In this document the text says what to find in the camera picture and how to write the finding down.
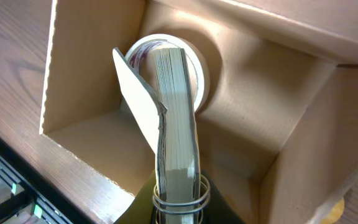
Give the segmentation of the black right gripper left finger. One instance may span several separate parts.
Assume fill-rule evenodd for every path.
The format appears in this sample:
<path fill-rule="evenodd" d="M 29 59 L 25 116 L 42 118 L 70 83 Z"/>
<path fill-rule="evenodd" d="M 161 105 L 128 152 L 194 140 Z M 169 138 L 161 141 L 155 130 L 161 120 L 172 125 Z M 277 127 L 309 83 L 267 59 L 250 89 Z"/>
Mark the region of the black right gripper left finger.
<path fill-rule="evenodd" d="M 114 224 L 151 224 L 155 222 L 155 211 L 152 202 L 155 184 L 155 171 L 153 170 L 134 201 Z"/>

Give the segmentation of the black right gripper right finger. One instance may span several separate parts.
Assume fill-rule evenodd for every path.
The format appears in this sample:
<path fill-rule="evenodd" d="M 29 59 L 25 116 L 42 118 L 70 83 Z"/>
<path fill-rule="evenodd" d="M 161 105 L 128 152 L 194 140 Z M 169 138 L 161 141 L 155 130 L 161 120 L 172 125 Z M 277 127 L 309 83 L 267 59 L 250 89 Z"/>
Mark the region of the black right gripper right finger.
<path fill-rule="evenodd" d="M 205 170 L 202 170 L 201 173 L 208 179 L 211 187 L 211 198 L 209 204 L 204 208 L 202 224 L 244 224 L 225 201 L 209 174 Z"/>

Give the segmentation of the yellow sticky note pad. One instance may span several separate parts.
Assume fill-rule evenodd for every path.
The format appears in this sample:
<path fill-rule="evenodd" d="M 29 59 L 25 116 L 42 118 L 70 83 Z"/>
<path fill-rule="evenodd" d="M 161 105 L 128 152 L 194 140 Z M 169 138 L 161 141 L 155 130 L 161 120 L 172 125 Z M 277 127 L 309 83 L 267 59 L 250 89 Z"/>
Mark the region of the yellow sticky note pad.
<path fill-rule="evenodd" d="M 152 197 L 159 223 L 198 223 L 206 206 L 201 194 L 200 152 L 186 53 L 181 48 L 149 55 L 151 87 L 119 49 L 112 51 L 121 93 L 155 152 Z"/>

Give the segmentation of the yellow clear tape roll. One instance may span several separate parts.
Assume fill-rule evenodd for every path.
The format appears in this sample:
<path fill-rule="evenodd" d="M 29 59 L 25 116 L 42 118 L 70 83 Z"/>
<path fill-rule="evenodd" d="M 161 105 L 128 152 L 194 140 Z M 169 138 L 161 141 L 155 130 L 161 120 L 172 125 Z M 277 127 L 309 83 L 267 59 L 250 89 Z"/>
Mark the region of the yellow clear tape roll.
<path fill-rule="evenodd" d="M 340 199 L 338 203 L 333 206 L 330 213 L 320 222 L 320 224 L 334 224 L 336 223 L 344 213 L 345 201 L 344 198 Z"/>

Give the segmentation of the white masking tape roll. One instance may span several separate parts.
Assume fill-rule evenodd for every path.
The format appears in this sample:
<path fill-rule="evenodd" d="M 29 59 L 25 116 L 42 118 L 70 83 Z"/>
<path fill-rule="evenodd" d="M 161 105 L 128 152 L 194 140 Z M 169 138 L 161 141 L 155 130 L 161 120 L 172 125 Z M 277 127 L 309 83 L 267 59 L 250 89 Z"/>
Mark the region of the white masking tape roll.
<path fill-rule="evenodd" d="M 181 48 L 185 50 L 186 62 L 191 82 L 194 109 L 197 112 L 206 101 L 209 93 L 209 71 L 203 54 L 189 41 L 168 34 L 151 34 L 139 39 L 125 54 L 130 66 L 140 73 L 142 61 L 153 50 Z"/>

